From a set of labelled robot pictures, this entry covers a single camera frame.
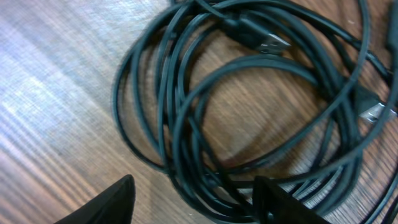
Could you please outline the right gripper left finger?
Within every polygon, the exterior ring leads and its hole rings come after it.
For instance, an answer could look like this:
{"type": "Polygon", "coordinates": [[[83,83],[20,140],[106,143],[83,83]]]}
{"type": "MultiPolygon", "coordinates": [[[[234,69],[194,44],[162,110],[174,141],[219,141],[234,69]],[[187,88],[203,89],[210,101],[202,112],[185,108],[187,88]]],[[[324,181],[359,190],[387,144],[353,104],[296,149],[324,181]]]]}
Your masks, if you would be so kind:
{"type": "Polygon", "coordinates": [[[134,178],[128,174],[55,224],[131,224],[135,199],[134,178]]]}

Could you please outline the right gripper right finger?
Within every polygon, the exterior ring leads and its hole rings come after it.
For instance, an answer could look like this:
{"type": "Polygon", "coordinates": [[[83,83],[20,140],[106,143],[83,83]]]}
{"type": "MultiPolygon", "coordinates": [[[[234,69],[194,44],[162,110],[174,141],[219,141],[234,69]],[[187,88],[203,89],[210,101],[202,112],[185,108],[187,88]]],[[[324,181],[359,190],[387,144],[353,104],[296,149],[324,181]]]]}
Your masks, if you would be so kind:
{"type": "Polygon", "coordinates": [[[260,224],[329,224],[267,177],[253,182],[252,205],[260,224]]]}

